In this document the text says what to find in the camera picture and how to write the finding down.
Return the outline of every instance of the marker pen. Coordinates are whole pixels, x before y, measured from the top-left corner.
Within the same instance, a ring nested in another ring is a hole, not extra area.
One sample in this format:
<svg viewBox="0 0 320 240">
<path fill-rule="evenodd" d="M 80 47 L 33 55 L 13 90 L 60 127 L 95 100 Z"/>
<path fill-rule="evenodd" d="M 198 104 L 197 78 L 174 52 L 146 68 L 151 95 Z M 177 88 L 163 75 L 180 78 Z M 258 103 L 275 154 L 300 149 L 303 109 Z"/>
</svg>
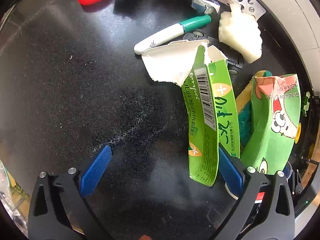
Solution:
<svg viewBox="0 0 320 240">
<path fill-rule="evenodd" d="M 147 49 L 157 47 L 167 41 L 170 41 L 184 33 L 191 32 L 211 22 L 209 15 L 194 17 L 174 25 L 171 25 L 148 38 L 140 41 L 134 46 L 134 52 L 141 55 Z"/>
</svg>

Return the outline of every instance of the cartoon eye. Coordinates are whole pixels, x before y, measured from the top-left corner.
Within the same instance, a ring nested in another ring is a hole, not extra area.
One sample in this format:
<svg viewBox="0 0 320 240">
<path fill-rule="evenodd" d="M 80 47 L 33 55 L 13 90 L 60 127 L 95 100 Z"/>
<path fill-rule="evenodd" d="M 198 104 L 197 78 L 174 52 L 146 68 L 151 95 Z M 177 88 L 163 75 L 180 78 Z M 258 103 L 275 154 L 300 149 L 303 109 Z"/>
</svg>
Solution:
<svg viewBox="0 0 320 240">
<path fill-rule="evenodd" d="M 280 114 L 280 112 L 276 113 L 275 120 L 279 126 L 283 127 L 285 125 L 284 115 Z"/>
<path fill-rule="evenodd" d="M 278 125 L 278 123 L 275 119 L 272 120 L 271 129 L 276 133 L 280 132 L 281 127 L 280 127 L 280 125 Z"/>
<path fill-rule="evenodd" d="M 262 158 L 262 162 L 259 167 L 259 173 L 267 174 L 268 172 L 268 163 L 265 158 Z"/>
</svg>

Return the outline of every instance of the blue textured pad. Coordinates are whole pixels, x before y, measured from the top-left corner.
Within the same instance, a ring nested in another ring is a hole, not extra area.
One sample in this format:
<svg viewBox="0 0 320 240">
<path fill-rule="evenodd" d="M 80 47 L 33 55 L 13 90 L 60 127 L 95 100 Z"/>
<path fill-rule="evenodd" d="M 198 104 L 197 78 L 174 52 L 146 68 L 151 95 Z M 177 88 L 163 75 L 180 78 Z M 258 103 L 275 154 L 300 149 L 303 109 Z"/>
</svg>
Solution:
<svg viewBox="0 0 320 240">
<path fill-rule="evenodd" d="M 80 194 L 82 197 L 93 193 L 110 160 L 111 148 L 109 145 L 106 145 L 81 178 Z"/>
<path fill-rule="evenodd" d="M 228 157 L 228 153 L 225 153 L 219 146 L 219 171 L 225 180 L 230 192 L 237 196 L 243 194 L 243 178 L 239 174 L 237 168 L 233 165 Z"/>
</svg>

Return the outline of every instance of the barcode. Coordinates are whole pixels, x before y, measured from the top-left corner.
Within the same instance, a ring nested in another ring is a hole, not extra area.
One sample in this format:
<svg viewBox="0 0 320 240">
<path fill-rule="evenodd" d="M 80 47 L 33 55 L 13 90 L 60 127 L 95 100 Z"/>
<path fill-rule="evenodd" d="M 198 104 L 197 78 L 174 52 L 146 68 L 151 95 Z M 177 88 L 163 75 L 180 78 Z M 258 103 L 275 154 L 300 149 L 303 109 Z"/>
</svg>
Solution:
<svg viewBox="0 0 320 240">
<path fill-rule="evenodd" d="M 208 82 L 207 70 L 206 68 L 196 69 L 195 74 L 196 74 L 198 87 L 200 91 L 204 123 L 216 131 L 216 122 L 214 121 L 214 113 L 212 110 L 213 103 L 212 103 L 211 89 Z"/>
</svg>

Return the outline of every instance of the white flower graphic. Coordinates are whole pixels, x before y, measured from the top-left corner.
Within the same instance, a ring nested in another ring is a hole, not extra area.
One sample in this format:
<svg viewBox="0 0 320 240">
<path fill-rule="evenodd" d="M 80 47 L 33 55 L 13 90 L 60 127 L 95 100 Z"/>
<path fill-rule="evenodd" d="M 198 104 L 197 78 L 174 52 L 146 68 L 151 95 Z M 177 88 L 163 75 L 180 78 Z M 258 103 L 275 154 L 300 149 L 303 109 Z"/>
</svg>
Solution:
<svg viewBox="0 0 320 240">
<path fill-rule="evenodd" d="M 196 151 L 196 147 L 193 149 L 193 155 L 196 155 L 196 153 L 198 153 L 197 151 Z"/>
<path fill-rule="evenodd" d="M 220 85 L 219 87 L 220 88 L 218 88 L 217 91 L 223 95 L 224 90 L 227 90 L 227 88 L 223 88 L 222 85 Z"/>
</svg>

